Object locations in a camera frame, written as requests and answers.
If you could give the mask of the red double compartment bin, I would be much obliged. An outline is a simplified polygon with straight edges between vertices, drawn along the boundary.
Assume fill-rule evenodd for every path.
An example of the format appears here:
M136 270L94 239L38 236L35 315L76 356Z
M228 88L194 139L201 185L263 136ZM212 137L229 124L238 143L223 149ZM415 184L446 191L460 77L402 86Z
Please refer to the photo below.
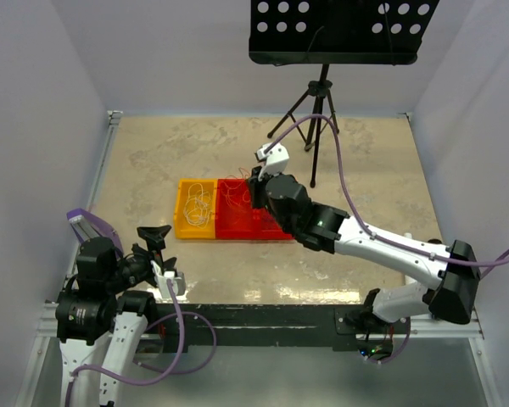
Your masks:
M244 179L217 180L215 237L220 240L286 241L293 237L282 231L265 209L252 209Z

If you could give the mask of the yellow plastic bin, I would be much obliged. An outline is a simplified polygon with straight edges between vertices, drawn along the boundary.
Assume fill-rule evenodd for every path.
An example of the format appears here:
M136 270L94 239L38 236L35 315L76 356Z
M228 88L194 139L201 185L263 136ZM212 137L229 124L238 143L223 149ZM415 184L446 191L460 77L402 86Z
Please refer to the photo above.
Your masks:
M180 240L214 240L216 179L179 180L174 209L174 231Z

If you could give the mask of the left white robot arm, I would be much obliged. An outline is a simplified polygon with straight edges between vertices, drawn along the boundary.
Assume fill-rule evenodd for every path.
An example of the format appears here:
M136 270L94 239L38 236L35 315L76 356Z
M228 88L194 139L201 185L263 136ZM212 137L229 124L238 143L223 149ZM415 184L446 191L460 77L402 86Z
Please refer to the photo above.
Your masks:
M116 406L128 365L144 332L159 322L154 295L136 290L146 282L162 298L185 293L176 258L164 259L171 226L140 226L135 244L124 255L109 237L81 244L77 273L59 295L55 310L62 356L61 402L65 406Z

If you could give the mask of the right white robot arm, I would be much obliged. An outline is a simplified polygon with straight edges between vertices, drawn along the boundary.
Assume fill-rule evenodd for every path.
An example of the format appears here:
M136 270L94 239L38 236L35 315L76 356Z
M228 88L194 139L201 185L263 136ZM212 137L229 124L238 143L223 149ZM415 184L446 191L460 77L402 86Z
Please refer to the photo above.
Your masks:
M305 248L368 260L412 279L395 289L371 290L352 319L359 328L379 333L390 323L424 314L457 325L471 320L480 271L468 243L446 246L373 226L363 230L346 211L313 201L293 176L269 176L259 166L247 185L254 208L265 210Z

